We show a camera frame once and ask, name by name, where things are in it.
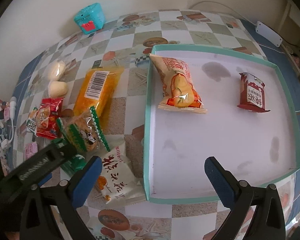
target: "turquoise plastic container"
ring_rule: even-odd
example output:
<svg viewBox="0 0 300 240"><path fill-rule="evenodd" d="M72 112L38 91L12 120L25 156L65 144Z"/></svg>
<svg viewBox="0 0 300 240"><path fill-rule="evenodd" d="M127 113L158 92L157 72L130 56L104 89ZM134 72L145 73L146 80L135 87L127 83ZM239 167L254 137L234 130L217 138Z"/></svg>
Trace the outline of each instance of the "turquoise plastic container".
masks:
<svg viewBox="0 0 300 240"><path fill-rule="evenodd" d="M84 34L102 29L106 22L101 5L94 3L81 9L73 19Z"/></svg>

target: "barcode label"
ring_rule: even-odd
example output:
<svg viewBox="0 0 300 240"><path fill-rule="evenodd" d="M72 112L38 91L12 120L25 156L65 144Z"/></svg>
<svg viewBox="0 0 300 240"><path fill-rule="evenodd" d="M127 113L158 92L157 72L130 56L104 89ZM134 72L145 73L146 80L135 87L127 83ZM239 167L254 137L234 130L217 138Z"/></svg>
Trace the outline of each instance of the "barcode label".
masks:
<svg viewBox="0 0 300 240"><path fill-rule="evenodd" d="M96 71L95 73L93 73L84 97L99 100L108 74L109 71Z"/></svg>

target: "wall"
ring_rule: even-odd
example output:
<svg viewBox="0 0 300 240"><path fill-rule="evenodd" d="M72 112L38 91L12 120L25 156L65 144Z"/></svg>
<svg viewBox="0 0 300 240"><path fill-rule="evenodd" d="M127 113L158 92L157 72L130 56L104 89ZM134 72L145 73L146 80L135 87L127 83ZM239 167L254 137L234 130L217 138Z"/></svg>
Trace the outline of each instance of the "wall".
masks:
<svg viewBox="0 0 300 240"><path fill-rule="evenodd" d="M0 19L0 99L8 100L23 67L47 47L78 30L77 11L100 2L106 18L166 8L188 8L200 0L13 0ZM286 0L213 0L251 21L276 28Z"/></svg>

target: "checkered tablecloth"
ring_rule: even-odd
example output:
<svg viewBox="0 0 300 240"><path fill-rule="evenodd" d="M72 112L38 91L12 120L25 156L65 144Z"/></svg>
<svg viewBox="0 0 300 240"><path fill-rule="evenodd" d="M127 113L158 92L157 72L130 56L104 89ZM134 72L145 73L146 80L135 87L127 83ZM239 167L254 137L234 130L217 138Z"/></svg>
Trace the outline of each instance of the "checkered tablecloth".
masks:
<svg viewBox="0 0 300 240"><path fill-rule="evenodd" d="M39 149L49 144L49 140L26 132L24 124L29 112L40 105L42 98L48 97L48 64L58 58L66 58L72 61L72 64L61 79L69 86L63 109L73 109L87 70L107 65L125 67L114 93L109 122L104 133L109 140L125 139L127 156L132 162L133 172L136 177L141 178L148 53L154 44L168 43L220 46L266 60L262 49L241 21L225 14L195 10L136 13L108 22L96 33L74 34L44 51L20 76L17 92L15 91L18 98L18 118L12 166L16 167L24 161L23 151L26 144L37 141ZM45 186L56 185L61 179L69 178L61 169L56 169L52 179ZM294 175L278 182L277 187L287 217L293 201ZM106 205L96 189L92 190L84 206L77 209L94 234L99 234L99 239L107 238L100 233L103 225L96 219L103 209L106 209ZM204 236L204 239L210 239L214 230L220 227L229 213L220 201L189 205L143 202L116 210L125 215L130 222L131 233L117 232L126 240L202 239ZM252 214L253 209L247 215L239 238L244 235ZM70 239L60 217L57 222L65 239Z"/></svg>

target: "white snack bag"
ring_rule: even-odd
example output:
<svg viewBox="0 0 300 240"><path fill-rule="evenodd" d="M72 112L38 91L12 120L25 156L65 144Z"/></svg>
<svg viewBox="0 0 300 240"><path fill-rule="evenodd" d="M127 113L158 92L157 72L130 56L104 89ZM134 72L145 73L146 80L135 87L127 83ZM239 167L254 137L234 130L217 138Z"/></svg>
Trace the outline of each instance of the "white snack bag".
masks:
<svg viewBox="0 0 300 240"><path fill-rule="evenodd" d="M106 204L125 206L146 200L140 180L131 171L124 140L120 140L116 147L100 158L103 167L97 185Z"/></svg>

